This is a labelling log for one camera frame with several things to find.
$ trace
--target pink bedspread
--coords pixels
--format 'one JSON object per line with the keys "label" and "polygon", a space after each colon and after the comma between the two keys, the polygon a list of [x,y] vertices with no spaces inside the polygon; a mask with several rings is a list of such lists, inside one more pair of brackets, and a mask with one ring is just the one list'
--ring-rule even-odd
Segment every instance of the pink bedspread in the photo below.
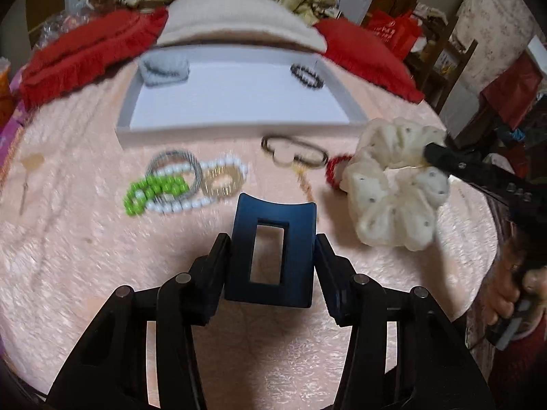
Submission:
{"label": "pink bedspread", "polygon": [[[160,150],[186,148],[200,160],[240,156],[250,172],[244,191],[270,202],[302,203],[296,174],[274,166],[261,141],[215,140],[122,151],[114,124],[136,65],[43,106],[27,128],[0,202],[0,334],[18,373],[47,392],[64,360],[116,287],[158,286],[207,254],[220,232],[231,233],[237,198],[198,211],[127,217],[121,199]],[[412,105],[337,68],[336,74],[370,119],[397,116],[439,126],[425,103]],[[353,152],[357,139],[311,138],[331,154]],[[24,168],[40,152],[45,163],[28,181],[18,215]],[[307,172],[317,203],[317,232],[357,272],[382,285],[428,288],[452,318],[472,303],[496,252],[496,233],[482,194],[455,180],[439,211],[438,235],[427,250],[370,248],[350,223],[346,199]],[[349,328],[327,313],[316,280],[311,309],[221,300],[206,328],[194,330],[210,409],[323,408],[334,401]],[[389,328],[387,367],[396,362]],[[149,339],[153,341],[153,328]],[[154,359],[153,347],[148,351]],[[150,401],[158,404],[151,380]]]}

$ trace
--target red fringed cushion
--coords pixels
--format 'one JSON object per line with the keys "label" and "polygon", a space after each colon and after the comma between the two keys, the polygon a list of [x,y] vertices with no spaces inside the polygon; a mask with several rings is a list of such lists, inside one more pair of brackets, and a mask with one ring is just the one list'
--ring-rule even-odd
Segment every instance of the red fringed cushion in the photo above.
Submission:
{"label": "red fringed cushion", "polygon": [[23,71],[19,90],[26,109],[43,105],[103,75],[116,62],[136,57],[158,38],[168,18],[120,9],[62,35],[37,51]]}
{"label": "red fringed cushion", "polygon": [[406,66],[372,32],[343,18],[322,20],[314,27],[326,39],[325,57],[405,100],[423,100]]}

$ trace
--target red cloth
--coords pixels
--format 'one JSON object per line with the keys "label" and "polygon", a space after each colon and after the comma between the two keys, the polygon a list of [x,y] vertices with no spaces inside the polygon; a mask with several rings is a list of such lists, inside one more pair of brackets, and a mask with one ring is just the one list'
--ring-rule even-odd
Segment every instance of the red cloth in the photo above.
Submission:
{"label": "red cloth", "polygon": [[482,90],[482,96],[511,129],[526,117],[543,79],[534,61],[524,51],[497,79]]}
{"label": "red cloth", "polygon": [[168,18],[120,9],[80,26],[37,51],[23,71],[19,90],[26,109],[92,82],[116,62],[135,57],[156,41]]}
{"label": "red cloth", "polygon": [[516,176],[526,179],[526,174],[528,174],[528,157],[526,156],[524,143],[518,143],[512,148],[499,148],[497,152],[509,161]]}
{"label": "red cloth", "polygon": [[[519,395],[519,389],[528,379],[527,373],[541,360],[539,356],[545,349],[545,325],[543,317],[531,334],[518,341],[511,341],[502,352],[496,350],[488,385],[499,410],[521,408],[514,401]],[[535,408],[544,408],[544,403]]]}
{"label": "red cloth", "polygon": [[343,18],[322,20],[314,27],[326,39],[325,57],[405,100],[423,100],[404,63],[375,34]]}

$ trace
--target silver bangle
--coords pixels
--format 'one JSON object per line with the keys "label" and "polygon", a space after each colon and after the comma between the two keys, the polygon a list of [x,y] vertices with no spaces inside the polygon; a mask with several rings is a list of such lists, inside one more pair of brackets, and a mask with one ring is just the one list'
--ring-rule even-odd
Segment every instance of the silver bangle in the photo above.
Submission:
{"label": "silver bangle", "polygon": [[[173,163],[182,163],[182,162],[188,162],[188,164],[190,164],[190,167],[194,170],[194,176],[195,176],[194,182],[192,183],[192,186],[190,186],[190,189],[182,193],[181,195],[177,195],[177,197],[174,198],[174,200],[176,201],[184,201],[196,195],[196,193],[199,191],[201,187],[201,182],[203,179],[201,165],[198,159],[196,159],[196,156],[194,156],[190,151],[173,150],[173,151],[164,151],[159,153],[148,164],[145,177],[155,175],[158,170],[160,170],[163,167],[166,167],[167,165],[171,165]],[[166,200],[163,197],[163,195],[158,195],[156,197],[156,200],[161,204],[165,204],[166,202],[168,202],[168,200]]]}

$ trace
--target white pearl bracelet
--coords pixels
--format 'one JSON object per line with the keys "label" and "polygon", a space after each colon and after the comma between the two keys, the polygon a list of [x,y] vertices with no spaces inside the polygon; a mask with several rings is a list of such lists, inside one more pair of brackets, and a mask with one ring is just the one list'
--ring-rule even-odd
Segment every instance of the white pearl bracelet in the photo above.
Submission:
{"label": "white pearl bracelet", "polygon": [[[216,167],[225,167],[225,166],[234,166],[239,168],[240,172],[243,175],[243,180],[247,177],[248,168],[241,162],[241,159],[236,156],[226,156],[222,159],[211,160],[209,162],[200,162],[202,170],[214,169]],[[163,168],[158,169],[154,175],[164,176],[172,174],[187,173],[191,171],[191,166],[188,162],[177,163],[172,165],[166,165]],[[179,213],[181,211],[189,211],[191,209],[200,209],[203,206],[211,205],[215,203],[218,199],[216,197],[202,197],[201,199],[195,200],[185,200],[185,201],[167,201],[163,204],[149,200],[146,203],[146,209],[149,211],[155,211],[157,213]]]}

